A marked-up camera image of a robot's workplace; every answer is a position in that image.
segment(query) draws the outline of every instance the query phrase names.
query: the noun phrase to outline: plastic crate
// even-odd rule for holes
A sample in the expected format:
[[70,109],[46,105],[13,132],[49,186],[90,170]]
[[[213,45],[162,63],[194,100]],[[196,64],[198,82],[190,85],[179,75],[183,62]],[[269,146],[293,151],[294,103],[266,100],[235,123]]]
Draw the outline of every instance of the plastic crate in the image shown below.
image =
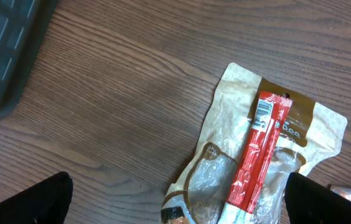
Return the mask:
[[19,101],[57,0],[0,0],[0,117]]

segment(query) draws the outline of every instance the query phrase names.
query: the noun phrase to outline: plastic bag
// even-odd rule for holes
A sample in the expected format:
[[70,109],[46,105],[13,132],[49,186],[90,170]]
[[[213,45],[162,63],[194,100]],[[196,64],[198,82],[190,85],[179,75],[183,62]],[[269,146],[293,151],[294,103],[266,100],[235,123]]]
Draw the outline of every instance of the plastic bag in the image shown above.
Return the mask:
[[283,125],[250,223],[279,223],[289,174],[298,171],[307,175],[317,163],[340,152],[347,125],[345,117],[231,63],[215,91],[195,156],[167,191],[161,223],[217,223],[260,91],[290,95],[294,103]]

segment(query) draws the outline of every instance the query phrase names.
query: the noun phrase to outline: brown wood surface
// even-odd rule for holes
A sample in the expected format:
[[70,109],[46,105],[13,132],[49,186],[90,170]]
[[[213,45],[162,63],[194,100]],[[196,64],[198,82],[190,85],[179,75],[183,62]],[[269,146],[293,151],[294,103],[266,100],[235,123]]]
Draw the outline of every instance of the brown wood surface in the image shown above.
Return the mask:
[[351,1],[61,0],[0,120],[0,201],[65,170],[67,223],[156,223],[230,62],[347,117],[309,177],[351,187]]

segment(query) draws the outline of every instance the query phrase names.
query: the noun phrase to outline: red and white wrapper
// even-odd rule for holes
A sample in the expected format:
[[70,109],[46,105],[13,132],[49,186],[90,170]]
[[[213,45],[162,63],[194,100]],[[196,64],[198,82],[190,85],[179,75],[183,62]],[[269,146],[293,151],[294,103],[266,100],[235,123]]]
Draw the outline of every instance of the red and white wrapper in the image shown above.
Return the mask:
[[292,102],[266,91],[260,93],[255,120],[219,224],[244,223],[250,219]]

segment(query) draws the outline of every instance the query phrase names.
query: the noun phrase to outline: barcode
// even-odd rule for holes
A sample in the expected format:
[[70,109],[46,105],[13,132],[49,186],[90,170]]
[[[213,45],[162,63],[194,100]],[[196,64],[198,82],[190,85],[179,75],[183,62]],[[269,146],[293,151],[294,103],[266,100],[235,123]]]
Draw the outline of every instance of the barcode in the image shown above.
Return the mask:
[[258,100],[255,122],[253,123],[253,129],[259,131],[266,131],[268,123],[271,119],[271,113],[273,112],[273,104],[265,100]]

